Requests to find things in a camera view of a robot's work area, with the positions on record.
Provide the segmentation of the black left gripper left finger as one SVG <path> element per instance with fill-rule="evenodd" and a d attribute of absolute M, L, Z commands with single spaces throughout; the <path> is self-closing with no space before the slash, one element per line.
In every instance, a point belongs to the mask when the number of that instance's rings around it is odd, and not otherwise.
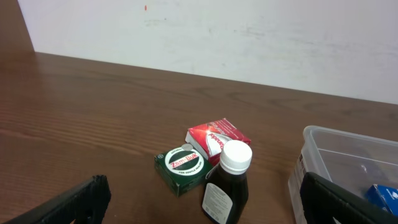
<path fill-rule="evenodd" d="M 107 177 L 94 175 L 32 210 L 8 220 L 6 224 L 101 224 L 110 200 Z"/>

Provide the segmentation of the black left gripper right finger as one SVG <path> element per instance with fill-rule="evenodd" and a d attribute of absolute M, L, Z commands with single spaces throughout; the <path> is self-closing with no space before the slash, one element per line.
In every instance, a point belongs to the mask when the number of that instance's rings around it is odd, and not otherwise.
<path fill-rule="evenodd" d="M 365 199 L 307 172 L 300 188 L 303 213 L 308 224 L 396 224 L 397 217 Z"/>

